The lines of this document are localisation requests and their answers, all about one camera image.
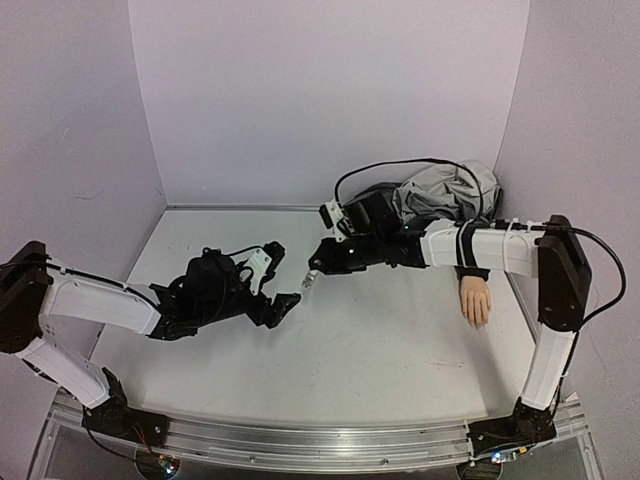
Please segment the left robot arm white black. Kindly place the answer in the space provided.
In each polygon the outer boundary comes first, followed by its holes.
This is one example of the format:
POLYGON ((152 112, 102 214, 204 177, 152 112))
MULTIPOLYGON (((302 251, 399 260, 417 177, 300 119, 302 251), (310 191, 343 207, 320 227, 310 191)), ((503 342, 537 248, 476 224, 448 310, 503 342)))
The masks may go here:
POLYGON ((191 337, 210 324, 247 316, 277 327, 301 301, 298 293, 268 297, 285 249, 278 242, 245 249, 247 259, 206 248, 169 285, 132 286, 54 264, 39 241, 28 242, 1 266, 1 350, 67 390, 116 437, 131 433, 133 411, 119 379, 65 348, 55 316, 113 325, 154 340, 191 337))

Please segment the small nail polish bottle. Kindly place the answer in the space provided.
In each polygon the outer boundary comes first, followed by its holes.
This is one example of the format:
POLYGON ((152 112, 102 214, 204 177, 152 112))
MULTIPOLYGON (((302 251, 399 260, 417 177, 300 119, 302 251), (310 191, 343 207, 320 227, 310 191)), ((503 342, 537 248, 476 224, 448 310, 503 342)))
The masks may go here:
POLYGON ((308 271, 301 283, 302 288, 310 289, 314 285, 317 276, 318 276, 317 271, 308 271))

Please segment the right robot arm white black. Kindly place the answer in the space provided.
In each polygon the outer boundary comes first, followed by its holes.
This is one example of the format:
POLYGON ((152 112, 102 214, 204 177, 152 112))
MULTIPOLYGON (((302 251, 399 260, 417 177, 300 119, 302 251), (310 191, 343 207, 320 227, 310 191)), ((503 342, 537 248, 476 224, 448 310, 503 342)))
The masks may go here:
POLYGON ((585 323, 591 268, 568 219, 403 222, 379 193, 319 213, 328 237, 308 261, 302 285, 318 274, 346 275, 385 264, 424 269, 461 267, 535 278, 541 325, 523 390, 510 415, 475 421, 467 437, 474 457, 530 448, 556 436, 554 400, 561 391, 585 323))

